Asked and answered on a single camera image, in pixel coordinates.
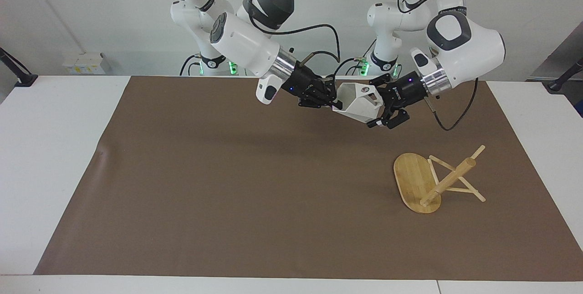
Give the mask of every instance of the wooden post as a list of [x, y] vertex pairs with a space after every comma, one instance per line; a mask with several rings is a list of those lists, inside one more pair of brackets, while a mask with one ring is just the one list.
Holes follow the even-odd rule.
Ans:
[[476, 160], [472, 157], [468, 157], [458, 167], [455, 168], [455, 171], [449, 173], [441, 182], [432, 190], [430, 190], [422, 199], [421, 205], [427, 206], [433, 199], [437, 196], [441, 195], [447, 188], [453, 186], [453, 184], [458, 181], [460, 176], [464, 176], [468, 173], [469, 170], [472, 170], [473, 167], [476, 165]]

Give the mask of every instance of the oval wooden board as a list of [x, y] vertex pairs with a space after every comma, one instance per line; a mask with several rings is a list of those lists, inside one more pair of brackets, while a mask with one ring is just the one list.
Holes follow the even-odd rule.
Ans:
[[408, 208], [417, 213], [433, 213], [439, 209], [440, 196], [427, 206], [420, 203], [421, 198], [435, 187], [433, 173], [425, 157], [413, 153], [402, 154], [395, 161], [394, 170], [401, 198]]

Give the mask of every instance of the brown mat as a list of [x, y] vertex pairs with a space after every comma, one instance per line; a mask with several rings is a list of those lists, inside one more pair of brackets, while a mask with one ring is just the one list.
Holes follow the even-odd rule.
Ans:
[[[460, 126], [424, 103], [368, 129], [256, 80], [134, 77], [35, 274], [583, 281], [583, 253], [485, 83]], [[436, 103], [446, 124], [472, 85]], [[457, 165], [487, 197], [402, 203], [402, 153]]]

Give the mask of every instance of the white wall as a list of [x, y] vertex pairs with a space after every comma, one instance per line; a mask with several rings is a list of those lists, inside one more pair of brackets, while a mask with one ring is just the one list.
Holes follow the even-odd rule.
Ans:
[[[63, 52], [103, 52], [117, 74], [177, 74], [183, 60], [196, 52], [194, 41], [169, 17], [173, 0], [47, 0], [63, 20], [48, 14], [40, 0], [0, 0], [0, 45], [41, 74], [64, 70]], [[242, 0], [229, 0], [237, 9]], [[366, 23], [370, 5], [393, 0], [296, 0], [296, 12], [283, 30], [320, 22], [336, 26], [341, 35], [343, 58], [360, 55], [373, 40]], [[581, 0], [466, 0], [475, 22], [498, 29], [506, 40], [506, 63], [489, 79], [524, 80], [583, 20]], [[67, 30], [79, 42], [67, 35]], [[406, 52], [425, 47], [422, 33], [404, 34], [402, 59], [411, 70]], [[329, 30], [279, 37], [303, 58], [309, 51], [334, 49]], [[329, 74], [329, 57], [315, 57], [310, 64], [319, 74]]]

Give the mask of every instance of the black stand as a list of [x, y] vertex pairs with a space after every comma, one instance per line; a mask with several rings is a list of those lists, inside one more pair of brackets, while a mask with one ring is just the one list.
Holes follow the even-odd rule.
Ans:
[[570, 78], [572, 78], [575, 74], [581, 72], [582, 70], [583, 70], [583, 58], [579, 59], [579, 61], [575, 63], [575, 65], [571, 66], [571, 68], [569, 68], [569, 70], [566, 71], [565, 74], [561, 75], [560, 78], [548, 84], [548, 88], [553, 91], [561, 90], [563, 84], [565, 84]]
[[2, 63], [4, 63], [6, 67], [10, 68], [10, 70], [18, 78], [18, 82], [14, 85], [15, 88], [32, 86], [38, 78], [38, 75], [36, 74], [26, 74], [23, 72], [2, 48], [0, 48], [0, 60], [2, 60]]

